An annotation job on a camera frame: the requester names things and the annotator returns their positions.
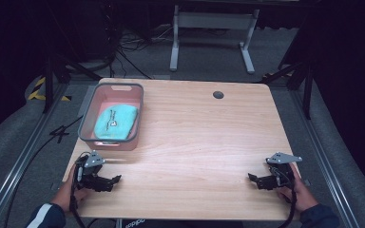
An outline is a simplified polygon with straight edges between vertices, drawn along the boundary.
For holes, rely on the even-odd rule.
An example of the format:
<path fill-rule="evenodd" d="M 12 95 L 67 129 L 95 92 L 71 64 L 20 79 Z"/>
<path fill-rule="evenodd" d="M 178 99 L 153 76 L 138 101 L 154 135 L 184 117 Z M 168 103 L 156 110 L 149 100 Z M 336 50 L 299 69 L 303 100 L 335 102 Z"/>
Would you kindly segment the black tripod stand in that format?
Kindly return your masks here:
<path fill-rule="evenodd" d="M 85 68 L 79 63 L 71 61 L 64 55 L 55 52 L 49 53 L 46 61 L 46 100 L 44 113 L 48 113 L 50 108 L 53 106 L 53 78 L 56 77 L 60 84 L 67 84 L 70 81 L 70 75 L 67 71 L 66 65 L 73 67 L 76 71 L 81 72 L 94 81 L 100 81 L 102 79 L 102 77 L 98 74 Z"/>
<path fill-rule="evenodd" d="M 268 85 L 282 76 L 291 73 L 290 79 L 286 83 L 286 87 L 289 90 L 298 90 L 301 85 L 303 88 L 302 98 L 302 111 L 307 120 L 311 119 L 310 116 L 310 103 L 313 87 L 313 66 L 310 62 L 299 62 L 293 65 L 289 65 L 278 72 L 267 73 L 259 81 L 259 84 Z"/>

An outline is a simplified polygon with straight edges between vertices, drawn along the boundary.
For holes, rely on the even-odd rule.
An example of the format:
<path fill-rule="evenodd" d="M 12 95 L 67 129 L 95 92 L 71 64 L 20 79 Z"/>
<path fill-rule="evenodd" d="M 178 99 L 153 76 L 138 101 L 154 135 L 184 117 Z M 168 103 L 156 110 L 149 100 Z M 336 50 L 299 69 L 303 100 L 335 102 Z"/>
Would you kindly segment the pink basket with grey rim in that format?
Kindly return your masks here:
<path fill-rule="evenodd" d="M 79 127 L 79 138 L 91 149 L 111 151 L 131 151 L 137 147 L 139 127 L 143 111 L 144 88 L 132 83 L 104 83 L 97 85 L 86 107 Z M 126 140 L 97 139 L 94 126 L 100 114 L 112 105 L 133 105 L 138 108 L 138 116 Z"/>

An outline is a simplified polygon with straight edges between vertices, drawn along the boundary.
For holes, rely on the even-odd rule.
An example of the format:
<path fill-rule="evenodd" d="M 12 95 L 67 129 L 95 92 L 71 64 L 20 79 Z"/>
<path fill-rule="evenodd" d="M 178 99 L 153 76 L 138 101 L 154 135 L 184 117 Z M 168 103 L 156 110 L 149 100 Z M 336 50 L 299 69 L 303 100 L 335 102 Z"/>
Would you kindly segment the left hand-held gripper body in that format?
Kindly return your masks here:
<path fill-rule="evenodd" d="M 105 178 L 98 176 L 104 163 L 96 150 L 84 152 L 76 162 L 76 188 L 94 190 L 96 184 L 108 184 Z"/>

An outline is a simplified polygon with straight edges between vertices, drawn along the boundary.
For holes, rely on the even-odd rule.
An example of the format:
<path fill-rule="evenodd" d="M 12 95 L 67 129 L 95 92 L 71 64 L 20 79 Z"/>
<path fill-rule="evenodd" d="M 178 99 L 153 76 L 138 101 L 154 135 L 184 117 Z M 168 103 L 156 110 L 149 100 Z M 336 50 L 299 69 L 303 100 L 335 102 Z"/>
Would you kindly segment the person's dark clothing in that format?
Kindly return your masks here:
<path fill-rule="evenodd" d="M 122 228 L 243 228 L 241 221 L 123 219 Z"/>

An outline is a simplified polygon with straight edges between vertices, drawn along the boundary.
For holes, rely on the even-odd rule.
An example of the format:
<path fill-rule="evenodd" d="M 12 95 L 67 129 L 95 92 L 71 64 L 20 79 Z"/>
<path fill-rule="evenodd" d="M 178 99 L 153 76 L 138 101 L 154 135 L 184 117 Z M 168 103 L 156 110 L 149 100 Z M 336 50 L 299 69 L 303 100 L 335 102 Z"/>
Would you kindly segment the person's right hand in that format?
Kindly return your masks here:
<path fill-rule="evenodd" d="M 292 163 L 290 166 L 295 177 L 293 191 L 297 194 L 296 210 L 299 213 L 302 213 L 303 211 L 318 205 L 318 202 L 310 190 L 302 182 L 296 167 Z M 277 190 L 278 196 L 282 200 L 289 199 L 290 201 L 293 201 L 293 191 L 288 187 L 281 187 Z"/>

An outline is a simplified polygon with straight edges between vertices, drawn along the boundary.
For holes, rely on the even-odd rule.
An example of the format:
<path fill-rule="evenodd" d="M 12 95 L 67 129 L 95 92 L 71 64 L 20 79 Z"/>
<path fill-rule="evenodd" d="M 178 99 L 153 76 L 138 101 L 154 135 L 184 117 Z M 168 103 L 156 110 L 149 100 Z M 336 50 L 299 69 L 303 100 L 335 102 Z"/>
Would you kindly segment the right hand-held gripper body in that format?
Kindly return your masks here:
<path fill-rule="evenodd" d="M 265 161 L 269 165 L 269 171 L 271 172 L 267 183 L 267 190 L 272 190 L 278 187 L 292 186 L 292 181 L 295 177 L 290 164 L 292 162 L 301 162 L 302 157 L 277 152 L 272 157 L 266 158 Z"/>

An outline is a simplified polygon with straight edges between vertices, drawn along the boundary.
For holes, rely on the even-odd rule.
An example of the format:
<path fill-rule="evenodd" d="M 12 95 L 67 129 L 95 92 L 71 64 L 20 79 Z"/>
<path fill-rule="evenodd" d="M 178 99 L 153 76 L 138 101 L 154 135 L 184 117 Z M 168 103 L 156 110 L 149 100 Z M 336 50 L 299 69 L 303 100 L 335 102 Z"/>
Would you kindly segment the grey metal table frame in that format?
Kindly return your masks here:
<path fill-rule="evenodd" d="M 173 44 L 169 69 L 176 71 L 179 60 L 179 29 L 235 29 L 247 32 L 239 48 L 246 71 L 255 73 L 250 56 L 249 45 L 259 18 L 259 10 L 254 9 L 250 14 L 214 13 L 214 12 L 187 12 L 181 11 L 178 5 L 174 6 L 173 14 Z"/>

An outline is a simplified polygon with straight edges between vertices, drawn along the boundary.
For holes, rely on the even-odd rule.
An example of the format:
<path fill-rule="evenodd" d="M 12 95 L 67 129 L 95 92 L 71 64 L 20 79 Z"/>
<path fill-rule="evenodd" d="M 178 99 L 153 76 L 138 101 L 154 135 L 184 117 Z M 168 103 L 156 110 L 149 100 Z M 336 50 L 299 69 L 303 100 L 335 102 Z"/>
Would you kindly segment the turquoise cloth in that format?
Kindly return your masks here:
<path fill-rule="evenodd" d="M 106 108 L 94 126 L 97 139 L 126 140 L 138 116 L 138 108 L 129 104 L 116 104 Z"/>

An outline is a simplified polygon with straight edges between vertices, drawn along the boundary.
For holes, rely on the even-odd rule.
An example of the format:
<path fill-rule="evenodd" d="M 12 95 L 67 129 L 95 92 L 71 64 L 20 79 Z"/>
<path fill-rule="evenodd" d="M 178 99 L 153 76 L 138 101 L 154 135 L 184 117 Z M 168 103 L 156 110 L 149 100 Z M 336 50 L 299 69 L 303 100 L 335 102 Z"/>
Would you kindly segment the aluminium floor rail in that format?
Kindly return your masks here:
<path fill-rule="evenodd" d="M 56 86 L 50 108 L 45 108 L 43 101 L 28 101 L 0 125 L 0 218 L 28 162 L 48 141 L 46 127 L 67 88 L 67 84 Z"/>
<path fill-rule="evenodd" d="M 328 188 L 336 204 L 336 208 L 340 213 L 344 226 L 346 228 L 360 228 L 359 223 L 355 217 L 355 213 L 352 210 L 347 197 L 345 196 L 342 185 L 336 176 L 333 166 L 330 164 L 329 159 L 326 156 L 325 150 L 319 140 L 314 125 L 312 121 L 308 120 L 303 113 L 302 100 L 300 96 L 295 91 L 290 91 L 289 94 L 295 104 L 298 114 L 300 115 L 301 121 L 306 128 L 307 134 L 311 139 L 318 166 L 327 182 Z"/>

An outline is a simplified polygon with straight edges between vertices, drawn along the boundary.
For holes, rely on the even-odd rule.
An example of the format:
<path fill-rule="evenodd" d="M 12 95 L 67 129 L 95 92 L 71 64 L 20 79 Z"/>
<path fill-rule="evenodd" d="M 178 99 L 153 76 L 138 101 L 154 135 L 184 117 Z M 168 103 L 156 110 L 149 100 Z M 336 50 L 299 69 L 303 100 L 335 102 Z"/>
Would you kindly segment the person's left hand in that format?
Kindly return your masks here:
<path fill-rule="evenodd" d="M 74 175 L 75 166 L 72 166 L 69 173 L 67 180 L 63 183 L 63 185 L 59 188 L 56 195 L 50 201 L 53 204 L 58 205 L 64 212 L 69 211 L 70 205 L 70 196 L 73 195 L 78 202 L 84 200 L 88 194 L 88 189 L 76 189 L 74 193 L 71 193 L 71 187 L 73 182 L 73 175 Z"/>

